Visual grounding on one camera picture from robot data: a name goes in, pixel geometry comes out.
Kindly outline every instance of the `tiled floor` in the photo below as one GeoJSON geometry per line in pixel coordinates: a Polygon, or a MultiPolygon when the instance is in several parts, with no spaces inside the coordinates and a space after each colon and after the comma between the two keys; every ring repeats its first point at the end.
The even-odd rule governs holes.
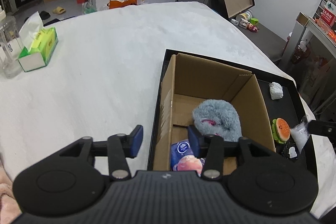
{"type": "Polygon", "coordinates": [[[19,7],[19,11],[14,14],[18,29],[21,29],[27,17],[30,17],[37,11],[40,13],[43,10],[50,14],[48,19],[43,20],[43,23],[45,24],[55,18],[62,20],[81,15],[82,4],[77,4],[76,0],[53,0],[47,3],[44,3],[43,0],[33,1],[27,5],[24,5],[23,7],[19,7]],[[66,10],[66,12],[61,15],[53,14],[53,10],[57,6],[61,6],[66,10]]]}

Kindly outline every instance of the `black slipper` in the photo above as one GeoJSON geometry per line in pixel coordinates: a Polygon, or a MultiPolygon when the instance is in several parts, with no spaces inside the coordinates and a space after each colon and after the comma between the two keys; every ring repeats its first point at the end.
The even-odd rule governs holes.
{"type": "Polygon", "coordinates": [[[46,12],[46,11],[42,11],[42,12],[40,12],[40,18],[42,19],[42,20],[46,20],[46,19],[48,19],[50,17],[50,14],[48,13],[48,12],[46,12]]]}

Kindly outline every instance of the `white sheet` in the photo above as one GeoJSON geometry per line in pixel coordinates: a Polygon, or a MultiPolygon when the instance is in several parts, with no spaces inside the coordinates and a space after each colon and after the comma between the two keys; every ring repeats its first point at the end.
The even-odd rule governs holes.
{"type": "MultiPolygon", "coordinates": [[[[59,42],[49,65],[1,79],[0,151],[12,179],[83,136],[106,140],[112,134],[129,133],[136,124],[144,126],[144,140],[138,157],[128,162],[132,173],[146,169],[166,48],[291,79],[238,28],[196,2],[128,6],[54,26],[59,42]]],[[[329,177],[336,172],[335,155],[329,140],[317,136],[316,140],[319,185],[332,196],[335,182],[329,177]],[[325,177],[327,170],[331,173],[325,177]]],[[[107,174],[105,161],[97,160],[96,168],[107,174]]],[[[320,216],[335,199],[333,195],[330,202],[319,202],[313,212],[320,216]]]]}

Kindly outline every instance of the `open black box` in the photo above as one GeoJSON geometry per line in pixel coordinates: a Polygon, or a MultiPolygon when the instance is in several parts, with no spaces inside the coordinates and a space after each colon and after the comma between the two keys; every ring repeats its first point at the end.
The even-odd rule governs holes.
{"type": "MultiPolygon", "coordinates": [[[[274,75],[274,74],[271,74],[269,72],[262,71],[259,69],[251,68],[245,65],[226,61],[226,60],[220,60],[220,59],[213,58],[213,57],[167,49],[165,52],[165,56],[164,56],[164,60],[162,64],[160,85],[159,85],[159,90],[157,93],[157,103],[156,103],[155,116],[154,116],[154,122],[153,122],[153,128],[152,128],[152,137],[151,137],[147,170],[152,170],[153,163],[154,163],[154,152],[155,152],[155,146],[157,143],[158,126],[159,126],[161,82],[166,73],[166,70],[167,70],[167,67],[168,67],[168,64],[169,64],[169,61],[172,55],[177,55],[178,53],[192,55],[192,56],[212,60],[215,62],[219,62],[222,64],[230,65],[232,67],[251,71],[258,80],[258,84],[259,84],[261,93],[263,95],[263,99],[264,99],[264,102],[265,102],[265,105],[268,111],[270,122],[275,117],[281,117],[288,122],[291,128],[293,128],[301,121],[301,119],[305,115],[305,109],[303,108],[300,96],[298,94],[298,91],[296,90],[296,86],[294,82],[290,79],[287,79],[287,78],[284,78],[278,75],[274,75]],[[270,93],[269,93],[269,85],[268,85],[271,82],[277,82],[283,87],[283,98],[281,100],[271,99],[270,93]]],[[[308,139],[301,154],[298,156],[298,160],[295,162],[295,164],[298,164],[304,168],[307,168],[317,178],[315,150],[314,150],[314,144],[313,144],[311,136],[308,139]]]]}

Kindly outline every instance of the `tissue box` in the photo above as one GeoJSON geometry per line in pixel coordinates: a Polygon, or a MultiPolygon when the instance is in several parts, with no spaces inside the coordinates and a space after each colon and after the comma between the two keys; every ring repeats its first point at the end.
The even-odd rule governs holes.
{"type": "Polygon", "coordinates": [[[18,61],[25,72],[45,67],[58,42],[56,29],[42,29],[36,35],[30,50],[23,48],[18,61]]]}

